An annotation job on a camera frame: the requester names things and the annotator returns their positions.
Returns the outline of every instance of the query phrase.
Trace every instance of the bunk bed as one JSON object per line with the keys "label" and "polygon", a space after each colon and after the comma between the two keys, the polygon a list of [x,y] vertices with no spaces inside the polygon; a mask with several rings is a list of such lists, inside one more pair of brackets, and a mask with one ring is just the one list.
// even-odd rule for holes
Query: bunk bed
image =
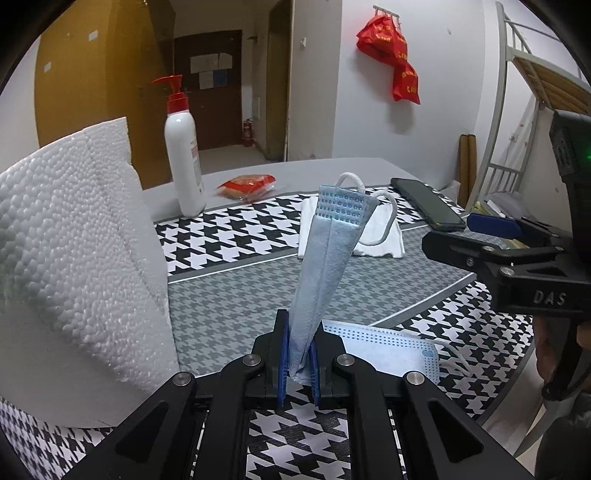
{"label": "bunk bed", "polygon": [[[533,30],[558,42],[560,40],[535,28],[512,22],[505,14],[503,5],[499,2],[496,3],[496,10],[499,19],[500,44],[496,102],[491,131],[486,142],[474,187],[466,205],[467,211],[471,211],[475,206],[479,207],[481,211],[486,210],[485,207],[480,206],[483,203],[482,200],[491,193],[514,193],[519,191],[519,186],[530,160],[541,108],[567,110],[591,115],[591,87],[582,80],[580,70],[577,77],[549,61],[533,55],[518,27]],[[511,35],[511,43],[509,43],[508,32]],[[535,107],[529,122],[529,133],[526,132],[525,135],[523,157],[517,162],[517,165],[516,162],[511,165],[509,165],[509,162],[506,165],[501,165],[492,161],[501,126],[509,62],[513,63],[517,68],[535,97]]]}

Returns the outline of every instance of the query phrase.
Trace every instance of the doorway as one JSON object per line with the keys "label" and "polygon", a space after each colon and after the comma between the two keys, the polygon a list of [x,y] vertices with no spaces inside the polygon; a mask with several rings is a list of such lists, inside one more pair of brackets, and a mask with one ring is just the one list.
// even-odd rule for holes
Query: doorway
{"label": "doorway", "polygon": [[199,150],[242,142],[242,31],[174,40],[174,71],[183,75]]}
{"label": "doorway", "polygon": [[280,0],[269,13],[267,42],[267,151],[285,160],[291,60],[292,0]]}

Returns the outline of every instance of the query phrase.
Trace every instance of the white tissue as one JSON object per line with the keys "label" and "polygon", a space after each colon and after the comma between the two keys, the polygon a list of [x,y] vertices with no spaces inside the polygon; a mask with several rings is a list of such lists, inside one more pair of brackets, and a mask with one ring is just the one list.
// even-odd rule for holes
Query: white tissue
{"label": "white tissue", "polygon": [[55,424],[112,423],[178,371],[164,254],[130,159],[122,118],[0,174],[0,395]]}

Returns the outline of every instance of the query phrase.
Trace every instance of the folded face mask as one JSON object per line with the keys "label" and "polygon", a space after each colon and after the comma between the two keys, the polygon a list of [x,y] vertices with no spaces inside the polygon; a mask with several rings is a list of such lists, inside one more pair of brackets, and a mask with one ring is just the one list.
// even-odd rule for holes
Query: folded face mask
{"label": "folded face mask", "polygon": [[[440,365],[466,377],[472,376],[472,369],[466,359],[443,340],[426,340],[393,330],[333,320],[323,320],[322,325],[325,332],[334,333],[343,339],[347,353],[369,362],[380,372],[397,377],[403,377],[407,372],[421,372],[436,385],[439,383]],[[436,344],[450,350],[456,358],[440,360]]]}
{"label": "folded face mask", "polygon": [[[347,178],[355,181],[357,192],[340,187]],[[366,195],[359,177],[351,173],[341,175],[335,186],[320,187],[300,280],[290,307],[289,372],[299,383],[310,383],[308,351],[314,334],[365,225],[379,205],[376,197],[386,194],[389,193],[381,191]],[[382,238],[369,241],[368,245],[379,245],[388,237],[388,228],[397,213],[394,197],[389,199],[393,203],[387,229]]]}

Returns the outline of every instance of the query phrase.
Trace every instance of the pump bottle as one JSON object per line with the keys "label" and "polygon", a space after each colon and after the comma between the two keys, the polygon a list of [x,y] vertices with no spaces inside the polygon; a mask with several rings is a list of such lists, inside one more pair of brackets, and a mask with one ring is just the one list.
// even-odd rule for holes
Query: pump bottle
{"label": "pump bottle", "polygon": [[168,82],[173,90],[172,95],[168,96],[164,140],[181,212],[185,217],[196,217],[205,208],[206,201],[195,120],[189,112],[189,99],[181,91],[182,78],[182,75],[171,75],[154,80],[153,83]]}

